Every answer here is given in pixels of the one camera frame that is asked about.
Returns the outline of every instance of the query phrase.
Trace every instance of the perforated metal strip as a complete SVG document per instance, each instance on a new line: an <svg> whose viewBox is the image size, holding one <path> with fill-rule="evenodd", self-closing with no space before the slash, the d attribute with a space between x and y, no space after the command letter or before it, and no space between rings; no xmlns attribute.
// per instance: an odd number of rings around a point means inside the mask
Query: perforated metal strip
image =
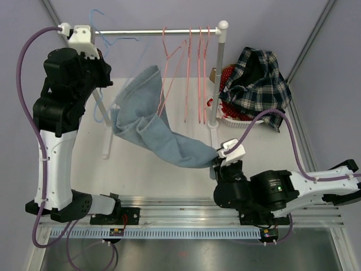
<svg viewBox="0 0 361 271"><path fill-rule="evenodd" d="M50 237L56 238L64 228L53 228ZM259 229L208 229L208 228L128 228L123 237L111 236L110 229L75 228L70 238L125 238L125 239L260 239Z"/></svg>

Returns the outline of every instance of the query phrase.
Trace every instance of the gray wall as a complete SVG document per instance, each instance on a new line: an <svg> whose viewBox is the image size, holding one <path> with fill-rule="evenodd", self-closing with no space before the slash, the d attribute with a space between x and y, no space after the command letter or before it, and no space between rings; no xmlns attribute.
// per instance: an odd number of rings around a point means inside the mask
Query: gray wall
<svg viewBox="0 0 361 271"><path fill-rule="evenodd" d="M361 167L360 49L361 2L338 1L292 81L294 101L319 169L349 158ZM360 209L361 202L341 208L359 264Z"/></svg>
<svg viewBox="0 0 361 271"><path fill-rule="evenodd" d="M37 141L17 98L15 67L25 41L51 22L38 0L2 0L0 6L0 269L15 271L29 256L35 217L26 214L24 206L34 198L38 180ZM61 45L55 33L48 33L25 56L23 87L30 108L45 78L42 63L48 52Z"/></svg>
<svg viewBox="0 0 361 271"><path fill-rule="evenodd" d="M62 21L71 24L88 23L89 11L102 10L106 17L94 14L99 29L162 29L188 28L192 26L216 27L220 20L228 20L228 31L224 64L238 60L245 46L274 51L280 70L286 76L296 61L327 0L52 0ZM169 51L188 37L167 37ZM121 41L109 54L113 77L127 77L144 48L142 42ZM165 65L161 38L150 38L152 47L138 69L157 64ZM198 39L193 39L193 56L196 56ZM208 48L208 67L215 66L217 39L212 38ZM178 61L170 63L170 72ZM186 59L178 74L185 76ZM197 61L192 61L191 72L197 76Z"/></svg>

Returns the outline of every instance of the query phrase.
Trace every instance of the pink hanger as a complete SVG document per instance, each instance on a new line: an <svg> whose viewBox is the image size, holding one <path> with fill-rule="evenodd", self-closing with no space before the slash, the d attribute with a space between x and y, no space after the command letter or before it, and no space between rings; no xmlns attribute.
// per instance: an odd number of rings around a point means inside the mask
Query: pink hanger
<svg viewBox="0 0 361 271"><path fill-rule="evenodd" d="M203 123L205 124L206 122L206 56L207 56L207 48L208 48L208 42L209 42L209 35L210 35L210 29L208 28L208 38L207 38L207 43L205 44L204 47L204 52L203 52Z"/></svg>
<svg viewBox="0 0 361 271"><path fill-rule="evenodd" d="M165 96L163 105L162 105L162 107L161 107L161 109L160 109L160 111L159 111L159 108L160 108L160 106L161 106L161 104L162 104L162 97L163 97L163 93L164 93L164 83L165 83L165 79L166 79L166 75L167 75L168 61L169 61L169 59L170 59L179 49L181 49L184 45L187 44L187 41L184 40L184 41L182 42L182 44L181 44L180 46L178 46L178 47L174 50L173 53L171 53L170 55L168 55L167 48L166 48L166 46L165 46L165 39L164 39L164 32L165 32L166 29L167 29L167 27L163 28L163 34L162 34L163 47L164 47L164 51L165 51L165 56L167 57L167 61L166 61L166 63L165 63L164 79L163 79L162 90L161 90L161 93L160 93L159 104L158 104L158 109L157 109L157 114L158 114L159 116L162 115L162 111L163 111L163 108L164 108L164 106L165 106L165 101L166 101L167 98L168 98L168 95L169 95L171 86L172 86L173 81L174 81L174 77L175 77L175 75L177 74L179 67L181 66L181 62L182 62L182 60L183 60L184 52L185 52L185 48L186 48L186 47L184 47L184 50L183 50L183 52L182 52L182 55L180 56L180 59L179 59L177 68L175 69L173 78L171 79L171 82L170 82L170 85L169 85L169 88L168 88L167 95Z"/></svg>
<svg viewBox="0 0 361 271"><path fill-rule="evenodd" d="M191 49L192 48L192 28L190 28L190 41L188 43L188 63L187 63L187 86L186 86L186 108L184 110L184 123L187 120L187 108L188 108L188 88L190 83L190 68L191 68Z"/></svg>
<svg viewBox="0 0 361 271"><path fill-rule="evenodd" d="M199 46L198 46L198 121L201 123L201 44L202 28L199 27Z"/></svg>

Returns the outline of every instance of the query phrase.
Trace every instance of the checkered fabric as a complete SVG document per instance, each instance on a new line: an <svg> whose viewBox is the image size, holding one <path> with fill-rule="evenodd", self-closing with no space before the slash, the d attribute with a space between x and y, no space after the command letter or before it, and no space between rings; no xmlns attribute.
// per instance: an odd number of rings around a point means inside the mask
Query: checkered fabric
<svg viewBox="0 0 361 271"><path fill-rule="evenodd" d="M284 112L292 98L279 71L276 55L250 47L243 50L219 97L251 118L271 108ZM283 119L272 114L262 120L279 132Z"/></svg>

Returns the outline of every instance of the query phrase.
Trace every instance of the gray towel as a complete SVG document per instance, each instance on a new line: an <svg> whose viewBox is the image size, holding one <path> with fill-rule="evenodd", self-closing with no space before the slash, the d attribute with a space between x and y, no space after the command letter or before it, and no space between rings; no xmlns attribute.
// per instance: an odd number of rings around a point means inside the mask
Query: gray towel
<svg viewBox="0 0 361 271"><path fill-rule="evenodd" d="M158 66L150 66L138 75L115 100L120 109L111 112L114 134L179 167L211 166L217 156L214 148L172 132L165 108L160 117L156 114L161 88Z"/></svg>

